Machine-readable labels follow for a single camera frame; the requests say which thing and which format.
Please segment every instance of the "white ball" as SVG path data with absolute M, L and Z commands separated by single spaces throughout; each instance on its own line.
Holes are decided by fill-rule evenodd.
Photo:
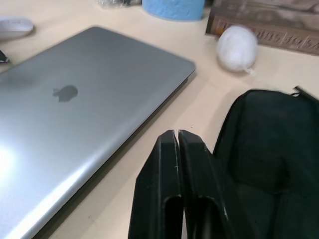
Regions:
M 231 26 L 220 36 L 217 55 L 223 67 L 247 71 L 256 61 L 258 39 L 244 26 Z

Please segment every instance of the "silver laptop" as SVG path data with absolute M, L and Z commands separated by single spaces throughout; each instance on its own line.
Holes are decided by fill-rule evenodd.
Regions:
M 0 75 L 0 238 L 34 236 L 194 71 L 92 27 Z

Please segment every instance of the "computer mouse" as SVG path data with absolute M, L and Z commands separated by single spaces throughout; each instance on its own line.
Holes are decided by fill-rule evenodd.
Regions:
M 231 26 L 223 32 L 217 43 L 221 65 L 230 71 L 249 72 L 257 58 L 258 39 L 248 28 Z
M 0 16 L 0 40 L 28 35 L 33 30 L 33 23 L 24 17 Z

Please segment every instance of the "desk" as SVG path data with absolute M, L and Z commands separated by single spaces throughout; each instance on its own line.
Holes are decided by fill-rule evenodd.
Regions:
M 0 14 L 26 16 L 36 26 L 35 34 L 0 42 L 12 65 L 92 25 L 158 46 L 197 65 L 194 79 L 120 152 L 51 239 L 127 238 L 135 179 L 156 138 L 168 129 L 186 129 L 200 135 L 212 150 L 233 101 L 250 88 L 265 87 L 250 76 L 219 67 L 216 40 L 204 35 L 207 13 L 202 21 L 183 23 L 150 16 L 140 6 L 102 10 L 95 0 L 2 0 Z M 0 71 L 8 67 L 0 65 Z M 319 96 L 319 57 L 260 46 L 255 70 L 261 81 L 281 91 L 292 92 L 300 85 Z

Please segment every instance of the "brown book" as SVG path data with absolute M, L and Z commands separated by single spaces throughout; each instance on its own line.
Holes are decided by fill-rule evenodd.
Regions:
M 206 33 L 235 24 L 252 29 L 261 44 L 319 55 L 319 0 L 215 0 Z

